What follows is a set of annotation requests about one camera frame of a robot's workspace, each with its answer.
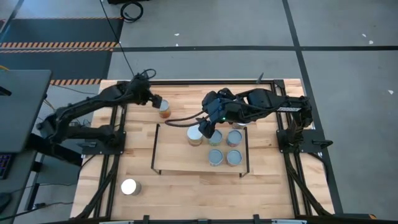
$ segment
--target food can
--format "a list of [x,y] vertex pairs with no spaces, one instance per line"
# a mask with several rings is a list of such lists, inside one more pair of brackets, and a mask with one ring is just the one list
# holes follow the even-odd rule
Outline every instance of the food can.
[[237,166],[242,163],[242,154],[238,150],[230,150],[226,155],[226,162],[230,166]]
[[224,159],[223,153],[218,149],[212,149],[209,152],[209,163],[211,166],[218,166]]
[[223,140],[223,134],[219,130],[215,130],[211,138],[209,138],[209,144],[212,146],[218,146]]
[[172,114],[167,100],[162,100],[159,108],[159,116],[161,118],[168,118]]
[[201,144],[203,135],[199,131],[199,124],[188,128],[187,137],[191,146],[199,146]]
[[228,133],[226,138],[226,143],[231,147],[238,146],[242,141],[242,134],[238,130],[232,130]]
[[124,195],[138,195],[141,192],[141,184],[133,179],[123,181],[121,190]]
[[244,123],[233,123],[233,124],[232,124],[232,128],[233,128],[233,129],[243,129],[244,127],[246,127],[246,125],[248,125],[248,124],[244,124]]

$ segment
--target yellow and black hazard stripe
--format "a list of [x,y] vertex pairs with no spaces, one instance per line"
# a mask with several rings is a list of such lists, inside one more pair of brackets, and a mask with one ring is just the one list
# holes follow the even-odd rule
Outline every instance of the yellow and black hazard stripe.
[[[106,19],[106,17],[18,17],[15,19]],[[109,17],[108,19],[123,19],[123,17]]]
[[0,43],[0,48],[97,48],[116,47],[117,45],[117,42],[4,42]]
[[112,48],[102,49],[47,49],[47,50],[0,50],[0,54],[14,54],[14,53],[51,53],[51,52],[93,52],[93,51],[110,51]]
[[51,85],[97,85],[101,83],[101,78],[71,79],[71,80],[51,80]]

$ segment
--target keyboard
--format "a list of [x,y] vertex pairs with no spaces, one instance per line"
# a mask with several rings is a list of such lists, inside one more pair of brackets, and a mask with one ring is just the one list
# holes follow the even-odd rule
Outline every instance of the keyboard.
[[7,173],[11,168],[13,154],[0,153],[0,180],[7,178]]

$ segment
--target concrete floor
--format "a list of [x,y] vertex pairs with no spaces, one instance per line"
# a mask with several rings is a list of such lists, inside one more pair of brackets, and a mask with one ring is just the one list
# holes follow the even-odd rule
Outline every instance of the concrete floor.
[[[16,3],[0,0],[0,19],[7,19]],[[289,4],[301,46],[369,46],[369,41],[372,45],[398,44],[398,1],[289,0]],[[120,6],[105,5],[109,16],[118,16]],[[125,47],[293,45],[280,0],[151,0],[143,5],[142,19],[123,27]],[[103,16],[95,0],[25,0],[16,17]],[[257,78],[261,72],[264,78],[302,77],[295,52],[126,55],[134,71],[155,68],[161,79]],[[398,52],[304,52],[303,56],[326,138],[335,142],[329,150],[344,212],[398,220],[398,165],[394,163],[398,157]],[[113,53],[108,77],[131,77],[119,52]],[[54,106],[84,97],[56,87],[49,91]],[[43,106],[40,117],[49,113]],[[76,170],[70,170],[71,177],[76,175]],[[43,188],[37,202],[72,201],[74,188]],[[65,220],[69,212],[70,207],[60,205],[25,215],[15,223]]]

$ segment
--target tin can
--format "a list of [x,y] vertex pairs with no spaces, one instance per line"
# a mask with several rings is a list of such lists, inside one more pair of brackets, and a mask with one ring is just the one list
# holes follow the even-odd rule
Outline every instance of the tin can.
[[238,130],[232,130],[228,133],[228,137],[226,138],[226,143],[231,147],[238,146],[242,141],[242,134]]
[[218,149],[209,152],[209,163],[211,166],[219,166],[224,160],[224,154]]
[[215,130],[211,138],[209,138],[209,144],[212,146],[220,145],[223,140],[223,134],[219,130]]
[[203,135],[199,131],[199,124],[188,128],[187,137],[191,146],[199,146],[201,144]]
[[161,118],[168,118],[172,114],[167,100],[162,100],[159,108],[159,116]]
[[246,127],[246,125],[248,125],[248,124],[244,124],[244,123],[233,123],[233,124],[232,124],[232,128],[233,128],[233,129],[243,129],[244,127]]
[[141,184],[133,179],[125,180],[121,185],[121,190],[124,195],[138,195],[141,189]]
[[226,163],[230,166],[237,166],[242,163],[242,154],[238,150],[230,150],[226,155]]

